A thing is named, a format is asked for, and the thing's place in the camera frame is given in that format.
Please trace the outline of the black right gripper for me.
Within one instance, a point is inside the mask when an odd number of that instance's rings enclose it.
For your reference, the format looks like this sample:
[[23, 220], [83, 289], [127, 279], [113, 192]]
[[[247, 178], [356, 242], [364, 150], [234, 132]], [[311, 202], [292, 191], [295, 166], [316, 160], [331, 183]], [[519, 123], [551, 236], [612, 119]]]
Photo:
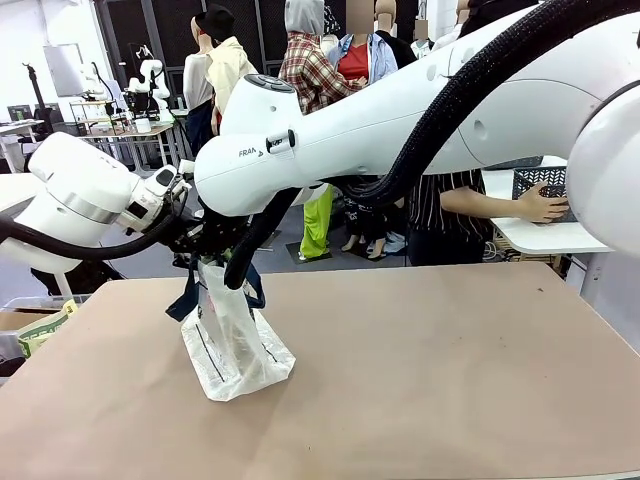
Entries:
[[205, 209], [199, 237], [199, 258], [204, 263], [227, 263], [239, 241], [244, 237], [249, 216], [227, 217]]

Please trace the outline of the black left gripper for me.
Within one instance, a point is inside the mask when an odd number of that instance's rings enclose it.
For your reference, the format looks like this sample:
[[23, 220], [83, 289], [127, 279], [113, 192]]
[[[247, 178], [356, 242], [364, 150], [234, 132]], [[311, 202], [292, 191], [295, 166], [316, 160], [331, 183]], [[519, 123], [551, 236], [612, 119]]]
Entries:
[[203, 214], [196, 215], [186, 207], [169, 226], [169, 249], [174, 253], [190, 253], [203, 229]]

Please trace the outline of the translucent shopping bag navy handles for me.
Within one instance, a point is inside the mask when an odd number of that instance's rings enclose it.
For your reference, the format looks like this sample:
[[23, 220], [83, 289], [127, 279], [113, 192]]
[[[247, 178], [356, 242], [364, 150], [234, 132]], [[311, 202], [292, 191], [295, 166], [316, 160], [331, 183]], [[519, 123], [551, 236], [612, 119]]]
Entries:
[[183, 294], [166, 314], [181, 334], [206, 397], [228, 402], [285, 381], [296, 358], [261, 313], [266, 298], [250, 266], [243, 286], [224, 284], [220, 260], [193, 255]]

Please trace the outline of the dark grey plastic basket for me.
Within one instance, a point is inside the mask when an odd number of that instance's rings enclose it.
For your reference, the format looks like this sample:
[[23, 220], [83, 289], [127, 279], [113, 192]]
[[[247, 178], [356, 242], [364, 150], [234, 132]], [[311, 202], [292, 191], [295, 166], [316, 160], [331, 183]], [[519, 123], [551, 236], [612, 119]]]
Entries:
[[[512, 199], [517, 200], [525, 191], [539, 182], [547, 183], [547, 187], [542, 190], [542, 196], [564, 197], [567, 199], [565, 166], [529, 167], [515, 169], [513, 173]], [[566, 223], [575, 221], [575, 216], [569, 206], [569, 210], [562, 217], [553, 220], [551, 223]]]
[[517, 160], [511, 160], [511, 161], [502, 162], [493, 166], [489, 166], [486, 168], [486, 170], [499, 171], [499, 170], [510, 170], [510, 169], [516, 169], [516, 168], [539, 167], [542, 164], [543, 159], [544, 159], [543, 156], [520, 158]]

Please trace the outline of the person's left forearm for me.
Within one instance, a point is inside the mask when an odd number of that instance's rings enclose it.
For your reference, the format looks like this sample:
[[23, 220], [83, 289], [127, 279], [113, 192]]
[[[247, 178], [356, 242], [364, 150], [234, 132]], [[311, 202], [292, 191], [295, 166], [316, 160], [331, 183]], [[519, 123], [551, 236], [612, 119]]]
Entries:
[[517, 200], [499, 199], [467, 187], [440, 194], [445, 211], [475, 218], [522, 218], [524, 210]]

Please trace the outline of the black bag on floor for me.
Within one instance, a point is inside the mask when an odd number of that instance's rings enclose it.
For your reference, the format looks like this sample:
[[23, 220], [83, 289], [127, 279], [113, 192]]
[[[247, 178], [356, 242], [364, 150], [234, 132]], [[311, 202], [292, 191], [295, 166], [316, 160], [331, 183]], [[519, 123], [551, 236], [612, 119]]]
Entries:
[[[53, 274], [30, 269], [31, 274], [40, 281], [50, 296], [59, 296], [61, 291]], [[103, 284], [124, 277], [106, 262], [82, 261], [77, 267], [65, 274], [73, 294], [92, 294]]]

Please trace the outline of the person's left hand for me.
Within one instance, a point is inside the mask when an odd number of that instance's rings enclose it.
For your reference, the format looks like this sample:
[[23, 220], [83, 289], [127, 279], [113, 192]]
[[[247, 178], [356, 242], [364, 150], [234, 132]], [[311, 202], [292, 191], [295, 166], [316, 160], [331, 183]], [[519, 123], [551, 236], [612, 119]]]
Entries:
[[546, 187], [546, 182], [539, 182], [516, 200], [520, 219], [532, 223], [551, 223], [569, 210], [566, 198], [542, 196], [542, 190]]

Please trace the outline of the background work table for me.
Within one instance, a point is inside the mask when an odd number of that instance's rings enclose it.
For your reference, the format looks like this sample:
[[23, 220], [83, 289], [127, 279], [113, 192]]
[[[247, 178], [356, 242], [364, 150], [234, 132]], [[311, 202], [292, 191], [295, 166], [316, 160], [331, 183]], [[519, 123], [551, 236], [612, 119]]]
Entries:
[[154, 122], [148, 131], [143, 132], [135, 127], [96, 130], [93, 134], [81, 136], [81, 139], [143, 177], [163, 166], [178, 167], [181, 160], [172, 123]]

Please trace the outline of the mannequin white shirt navy skirt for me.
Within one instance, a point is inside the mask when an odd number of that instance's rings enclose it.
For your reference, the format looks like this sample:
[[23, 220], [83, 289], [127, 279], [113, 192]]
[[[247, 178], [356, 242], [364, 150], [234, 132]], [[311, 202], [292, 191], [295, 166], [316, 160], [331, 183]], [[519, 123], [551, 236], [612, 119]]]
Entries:
[[183, 95], [188, 110], [186, 135], [193, 156], [213, 137], [211, 121], [214, 91], [206, 77], [213, 44], [201, 26], [205, 16], [206, 13], [201, 12], [191, 19], [192, 36], [199, 50], [185, 58], [183, 71]]

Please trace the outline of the mannequin plaid shirt green pants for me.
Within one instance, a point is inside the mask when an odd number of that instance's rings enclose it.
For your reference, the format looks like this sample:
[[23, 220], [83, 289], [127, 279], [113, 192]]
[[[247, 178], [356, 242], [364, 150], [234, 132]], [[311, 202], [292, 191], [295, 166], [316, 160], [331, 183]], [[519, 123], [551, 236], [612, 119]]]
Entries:
[[[318, 111], [364, 88], [363, 81], [346, 80], [321, 49], [324, 33], [324, 0], [285, 0], [284, 22], [287, 48], [279, 78], [297, 92], [304, 115]], [[325, 248], [329, 230], [333, 191], [304, 204], [304, 232], [301, 244]]]

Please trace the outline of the black tripod stand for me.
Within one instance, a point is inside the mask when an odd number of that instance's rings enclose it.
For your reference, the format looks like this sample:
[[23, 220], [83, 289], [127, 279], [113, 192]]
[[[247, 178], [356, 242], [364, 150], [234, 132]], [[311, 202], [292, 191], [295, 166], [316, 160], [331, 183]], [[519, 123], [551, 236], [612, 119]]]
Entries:
[[40, 113], [40, 119], [44, 122], [45, 124], [45, 128], [46, 128], [46, 132], [48, 135], [52, 134], [54, 132], [53, 127], [52, 127], [52, 123], [51, 123], [51, 119], [50, 119], [50, 109], [48, 107], [45, 106], [45, 102], [43, 100], [43, 96], [38, 84], [38, 80], [37, 80], [37, 75], [35, 72], [35, 69], [29, 64], [29, 63], [23, 63], [23, 66], [27, 69], [28, 71], [28, 76], [29, 79], [31, 81], [36, 99], [37, 99], [37, 107], [38, 107], [38, 111]]

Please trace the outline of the grey whiteboard panel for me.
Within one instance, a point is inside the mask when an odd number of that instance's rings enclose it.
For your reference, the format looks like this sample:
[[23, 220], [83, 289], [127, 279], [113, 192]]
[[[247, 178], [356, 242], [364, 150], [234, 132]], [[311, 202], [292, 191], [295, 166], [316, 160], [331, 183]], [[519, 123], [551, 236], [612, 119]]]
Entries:
[[57, 96], [81, 96], [84, 93], [84, 76], [79, 45], [47, 45], [43, 51]]

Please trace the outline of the mannequin red top blue shirt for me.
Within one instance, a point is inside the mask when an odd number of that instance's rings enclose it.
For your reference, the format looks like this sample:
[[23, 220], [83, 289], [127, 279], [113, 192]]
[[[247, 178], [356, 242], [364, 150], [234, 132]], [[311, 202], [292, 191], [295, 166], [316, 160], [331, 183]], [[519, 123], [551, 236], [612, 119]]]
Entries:
[[[375, 83], [397, 70], [390, 46], [374, 33], [375, 0], [346, 0], [346, 35], [329, 53], [330, 63], [346, 80]], [[344, 198], [349, 239], [341, 250], [361, 245], [369, 260], [384, 256], [386, 219], [382, 209], [359, 205]]]

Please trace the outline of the mannequin with black coat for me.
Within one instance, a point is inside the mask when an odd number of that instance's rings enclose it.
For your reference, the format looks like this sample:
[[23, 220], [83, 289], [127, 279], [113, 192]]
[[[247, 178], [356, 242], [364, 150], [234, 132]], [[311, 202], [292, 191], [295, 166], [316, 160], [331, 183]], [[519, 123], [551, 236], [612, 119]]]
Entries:
[[393, 26], [396, 23], [396, 1], [376, 0], [374, 14], [374, 21], [377, 23], [374, 31], [392, 49], [397, 67], [402, 69], [415, 62], [417, 58], [410, 44], [392, 35]]

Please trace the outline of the white side table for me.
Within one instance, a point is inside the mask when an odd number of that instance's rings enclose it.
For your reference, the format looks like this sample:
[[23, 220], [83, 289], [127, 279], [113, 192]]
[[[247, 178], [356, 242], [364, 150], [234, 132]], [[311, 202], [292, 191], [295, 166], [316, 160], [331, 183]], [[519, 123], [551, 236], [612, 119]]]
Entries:
[[526, 256], [562, 256], [569, 262], [566, 280], [580, 296], [595, 305], [603, 268], [611, 249], [581, 224], [536, 225], [521, 219], [497, 218], [492, 223], [509, 245]]

